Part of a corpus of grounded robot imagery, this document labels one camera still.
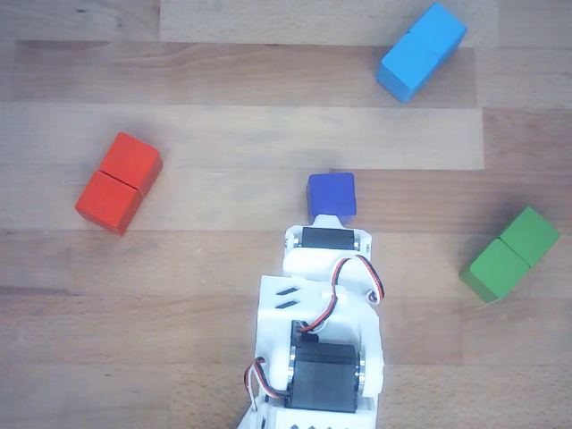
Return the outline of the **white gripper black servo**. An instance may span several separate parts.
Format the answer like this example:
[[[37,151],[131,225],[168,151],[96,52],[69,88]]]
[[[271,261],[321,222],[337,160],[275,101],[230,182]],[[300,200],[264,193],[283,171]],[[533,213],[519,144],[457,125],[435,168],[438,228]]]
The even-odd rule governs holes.
[[[347,258],[339,284],[377,305],[384,290],[371,263],[373,238],[367,231],[349,228],[350,224],[350,215],[319,214],[309,226],[290,227],[285,232],[282,272],[329,282],[339,260]]]

